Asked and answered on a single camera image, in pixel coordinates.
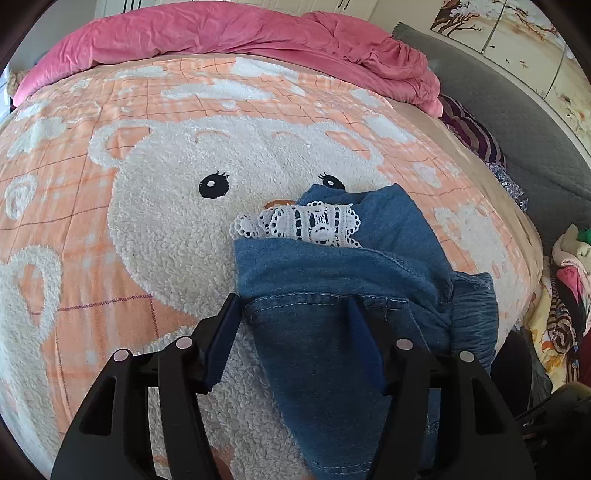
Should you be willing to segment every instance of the white bear face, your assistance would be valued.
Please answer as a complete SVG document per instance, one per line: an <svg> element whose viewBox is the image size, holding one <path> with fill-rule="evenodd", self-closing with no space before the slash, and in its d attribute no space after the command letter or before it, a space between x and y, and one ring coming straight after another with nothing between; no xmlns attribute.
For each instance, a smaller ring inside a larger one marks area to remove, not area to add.
<svg viewBox="0 0 591 480"><path fill-rule="evenodd" d="M149 127L151 133L117 160L105 142L124 127ZM348 135L370 158L334 135ZM132 278L163 303L201 318L215 314L235 286L229 228L238 214L258 212L275 199L297 200L323 182L319 177L348 192L390 184L377 169L383 157L376 148L333 122L127 120L96 132L89 156L119 167L108 225Z"/></svg>

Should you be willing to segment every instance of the bear nose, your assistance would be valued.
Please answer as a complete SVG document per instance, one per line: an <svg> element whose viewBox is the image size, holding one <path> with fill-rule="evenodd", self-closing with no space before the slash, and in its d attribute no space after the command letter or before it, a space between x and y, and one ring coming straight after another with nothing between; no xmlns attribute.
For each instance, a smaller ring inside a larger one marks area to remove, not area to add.
<svg viewBox="0 0 591 480"><path fill-rule="evenodd" d="M265 205L265 210L271 207L281 206L281 205L294 205L296 202L294 200L271 200L269 203Z"/></svg>

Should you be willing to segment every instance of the bed sheet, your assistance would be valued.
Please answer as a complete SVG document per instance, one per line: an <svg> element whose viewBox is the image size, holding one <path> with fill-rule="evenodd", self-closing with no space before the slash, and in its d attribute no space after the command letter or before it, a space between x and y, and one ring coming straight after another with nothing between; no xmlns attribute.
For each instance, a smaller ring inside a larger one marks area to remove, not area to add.
<svg viewBox="0 0 591 480"><path fill-rule="evenodd" d="M0 413L33 463L49 475L115 350L161 349L217 313L235 285L237 214L296 200L325 174L353 192L400 184L456 270L492 274L502 344L538 282L539 238L434 122L350 83L233 55L100 66L21 105L0 134ZM327 151L339 171L308 158ZM220 185L227 194L202 192ZM236 479L309 474L247 331L200 406Z"/></svg>

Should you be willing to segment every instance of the bear eye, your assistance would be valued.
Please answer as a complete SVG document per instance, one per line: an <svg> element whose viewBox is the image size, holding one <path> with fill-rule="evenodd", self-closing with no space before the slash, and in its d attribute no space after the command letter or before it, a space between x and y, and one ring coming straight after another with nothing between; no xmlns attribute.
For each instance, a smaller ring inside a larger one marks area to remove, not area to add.
<svg viewBox="0 0 591 480"><path fill-rule="evenodd" d="M228 193L230 184L228 183L229 175L225 173L212 173L205 177L199 184L199 193L204 199L216 199L223 197Z"/></svg>
<svg viewBox="0 0 591 480"><path fill-rule="evenodd" d="M332 189L339 189L344 190L345 185L341 182L337 177L333 177L332 175L327 175L323 173L322 175L318 175L318 178L322 180L322 185L325 187L330 187Z"/></svg>

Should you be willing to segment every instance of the pink blanket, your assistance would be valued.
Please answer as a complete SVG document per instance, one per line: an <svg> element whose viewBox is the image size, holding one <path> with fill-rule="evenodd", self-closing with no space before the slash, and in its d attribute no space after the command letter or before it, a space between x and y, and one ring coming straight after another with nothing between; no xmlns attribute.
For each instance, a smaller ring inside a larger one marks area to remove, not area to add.
<svg viewBox="0 0 591 480"><path fill-rule="evenodd" d="M16 106L98 64L164 53L244 53L284 60L416 105L433 117L439 80L418 50L358 18L326 12L302 17L231 2L185 2L101 18L61 40L33 68Z"/></svg>

